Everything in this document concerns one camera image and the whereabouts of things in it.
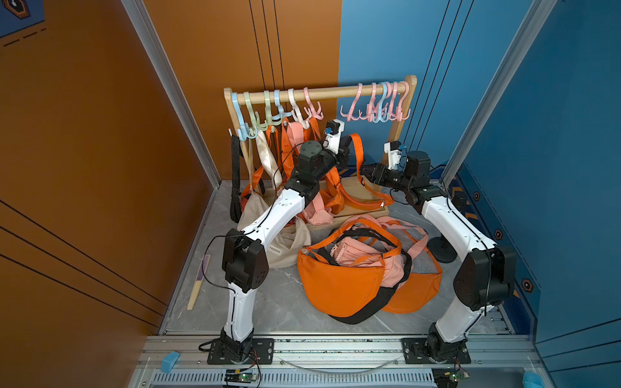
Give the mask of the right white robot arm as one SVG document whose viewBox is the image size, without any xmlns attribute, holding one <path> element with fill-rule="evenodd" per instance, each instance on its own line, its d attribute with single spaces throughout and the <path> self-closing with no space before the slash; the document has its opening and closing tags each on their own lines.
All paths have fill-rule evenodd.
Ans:
<svg viewBox="0 0 621 388">
<path fill-rule="evenodd" d="M 399 150 L 390 150 L 389 163 L 358 163 L 362 176 L 372 184 L 402 192 L 409 205 L 431 222 L 440 237 L 427 247 L 437 260 L 459 260 L 454 281 L 455 297 L 440 320 L 430 326 L 427 352 L 435 361 L 458 355 L 477 321 L 514 293 L 516 253 L 498 246 L 475 228 L 459 211 L 446 189 L 430 179 L 430 158 L 413 151 L 399 168 Z"/>
</svg>

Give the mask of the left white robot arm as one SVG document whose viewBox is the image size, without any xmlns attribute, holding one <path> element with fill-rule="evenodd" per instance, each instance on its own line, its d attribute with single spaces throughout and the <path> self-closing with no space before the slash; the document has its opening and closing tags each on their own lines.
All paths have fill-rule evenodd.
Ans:
<svg viewBox="0 0 621 388">
<path fill-rule="evenodd" d="M 220 341 L 234 361 L 245 361 L 251 354 L 252 314 L 256 290 L 268 275 L 268 248 L 286 224 L 319 194 L 320 180 L 344 160 L 339 136 L 328 135 L 323 143 L 303 143 L 298 165 L 275 202 L 249 226 L 226 234 L 223 271 L 229 303 Z"/>
</svg>

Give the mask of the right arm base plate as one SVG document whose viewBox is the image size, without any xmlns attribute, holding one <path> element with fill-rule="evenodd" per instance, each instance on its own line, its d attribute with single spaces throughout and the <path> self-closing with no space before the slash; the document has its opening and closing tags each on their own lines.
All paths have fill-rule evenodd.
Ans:
<svg viewBox="0 0 621 388">
<path fill-rule="evenodd" d="M 467 339 L 446 343 L 439 337 L 409 337 L 401 340 L 404 360 L 408 365 L 472 363 Z"/>
</svg>

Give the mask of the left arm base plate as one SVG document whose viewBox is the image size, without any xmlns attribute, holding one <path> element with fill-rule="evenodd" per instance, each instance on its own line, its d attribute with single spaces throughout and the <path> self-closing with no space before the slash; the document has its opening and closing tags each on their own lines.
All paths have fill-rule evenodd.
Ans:
<svg viewBox="0 0 621 388">
<path fill-rule="evenodd" d="M 209 365 L 233 365 L 252 363 L 271 365 L 273 363 L 275 339 L 252 338 L 238 343 L 228 338 L 217 339 L 210 346 Z"/>
</svg>

